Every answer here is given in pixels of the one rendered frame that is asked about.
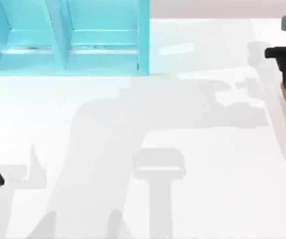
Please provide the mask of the light blue rack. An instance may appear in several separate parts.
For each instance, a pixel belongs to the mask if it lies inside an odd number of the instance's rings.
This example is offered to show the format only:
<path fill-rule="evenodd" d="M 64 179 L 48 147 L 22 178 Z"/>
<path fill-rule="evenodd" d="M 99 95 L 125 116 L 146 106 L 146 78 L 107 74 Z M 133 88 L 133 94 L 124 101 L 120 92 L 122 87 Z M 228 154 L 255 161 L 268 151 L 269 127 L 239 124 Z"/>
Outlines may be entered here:
<path fill-rule="evenodd" d="M 150 0 L 0 0 L 0 76 L 146 76 Z"/>

